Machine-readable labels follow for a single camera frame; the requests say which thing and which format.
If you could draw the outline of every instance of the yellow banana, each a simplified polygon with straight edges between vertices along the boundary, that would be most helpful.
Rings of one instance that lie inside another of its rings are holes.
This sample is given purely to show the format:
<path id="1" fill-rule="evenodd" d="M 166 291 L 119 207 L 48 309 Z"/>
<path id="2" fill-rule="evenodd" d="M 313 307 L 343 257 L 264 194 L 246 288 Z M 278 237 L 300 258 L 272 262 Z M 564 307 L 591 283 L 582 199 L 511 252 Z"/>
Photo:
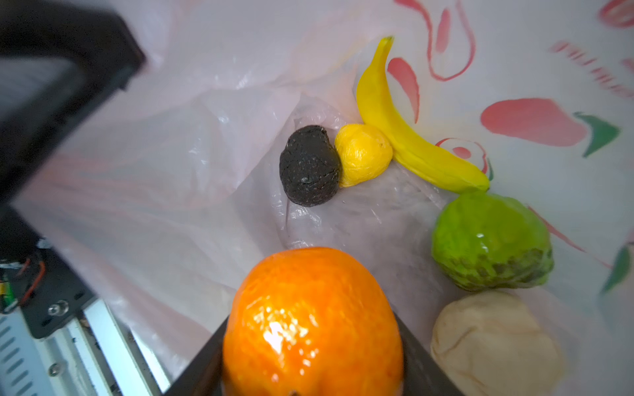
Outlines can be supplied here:
<path id="1" fill-rule="evenodd" d="M 381 40 L 372 63 L 359 80 L 356 99 L 361 118 L 385 134 L 395 160 L 431 184 L 454 193 L 488 190 L 489 179 L 475 165 L 427 142 L 394 108 L 385 75 L 393 42 L 393 37 Z"/>

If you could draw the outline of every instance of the translucent plastic sheet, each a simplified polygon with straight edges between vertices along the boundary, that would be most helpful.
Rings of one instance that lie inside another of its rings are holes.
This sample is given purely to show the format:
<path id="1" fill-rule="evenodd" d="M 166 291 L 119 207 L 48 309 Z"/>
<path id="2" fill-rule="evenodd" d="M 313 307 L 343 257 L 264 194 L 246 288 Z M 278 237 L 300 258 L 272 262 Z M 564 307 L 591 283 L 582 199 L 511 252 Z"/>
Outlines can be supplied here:
<path id="1" fill-rule="evenodd" d="M 426 347 L 438 312 L 464 294 L 429 255 L 453 194 L 396 163 L 313 208 L 288 202 L 279 181 L 279 154 L 296 128 L 320 124 L 333 139 L 360 121 L 356 81 L 378 39 L 392 34 L 390 58 L 400 60 L 389 82 L 403 117 L 434 144 L 470 149 L 492 191 L 549 223 L 551 279 L 517 294 L 566 351 L 558 394 L 634 387 L 634 37 L 612 26 L 622 21 L 603 15 L 604 4 L 113 3 L 150 63 L 60 147 L 15 206 L 173 373 L 226 317 L 253 265 L 285 248 L 355 256 Z M 488 129 L 486 110 L 515 99 L 547 99 L 559 110 L 529 106 L 540 125 Z M 598 135 L 587 115 L 619 131 L 589 155 Z M 562 125 L 576 133 L 568 146 L 549 140 Z"/>

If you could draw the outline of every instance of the shiny green fruit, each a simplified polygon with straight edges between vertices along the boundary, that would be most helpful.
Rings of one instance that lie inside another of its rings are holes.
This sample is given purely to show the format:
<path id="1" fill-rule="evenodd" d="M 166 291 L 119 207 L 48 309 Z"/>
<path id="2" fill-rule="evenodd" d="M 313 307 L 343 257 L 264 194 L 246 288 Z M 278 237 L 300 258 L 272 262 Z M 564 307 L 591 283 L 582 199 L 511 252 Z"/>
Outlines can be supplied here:
<path id="1" fill-rule="evenodd" d="M 469 291 L 531 288 L 546 283 L 554 261 L 546 225 L 519 201 L 462 194 L 438 217 L 432 256 Z"/>

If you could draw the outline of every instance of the bolt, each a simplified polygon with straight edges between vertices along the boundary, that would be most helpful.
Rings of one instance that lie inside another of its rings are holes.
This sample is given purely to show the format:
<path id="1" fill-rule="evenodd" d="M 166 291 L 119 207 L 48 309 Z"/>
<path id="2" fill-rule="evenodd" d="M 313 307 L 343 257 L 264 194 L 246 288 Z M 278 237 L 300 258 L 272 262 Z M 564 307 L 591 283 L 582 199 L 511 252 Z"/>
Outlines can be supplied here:
<path id="1" fill-rule="evenodd" d="M 64 300 L 57 301 L 48 307 L 48 314 L 50 316 L 63 316 L 68 312 L 68 303 Z"/>
<path id="2" fill-rule="evenodd" d="M 57 377 L 61 373 L 61 366 L 58 363 L 53 363 L 51 367 L 48 368 L 48 376 L 49 377 Z"/>

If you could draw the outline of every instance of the orange fruit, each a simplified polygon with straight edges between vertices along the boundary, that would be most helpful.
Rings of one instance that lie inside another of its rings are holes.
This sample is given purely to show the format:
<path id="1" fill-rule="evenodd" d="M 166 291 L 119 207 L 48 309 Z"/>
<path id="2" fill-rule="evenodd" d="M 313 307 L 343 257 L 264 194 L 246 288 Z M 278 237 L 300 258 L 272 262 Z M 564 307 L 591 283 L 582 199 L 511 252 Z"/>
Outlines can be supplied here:
<path id="1" fill-rule="evenodd" d="M 397 396 L 403 346 L 374 277 L 330 248 L 260 262 L 233 301 L 223 345 L 228 396 Z"/>

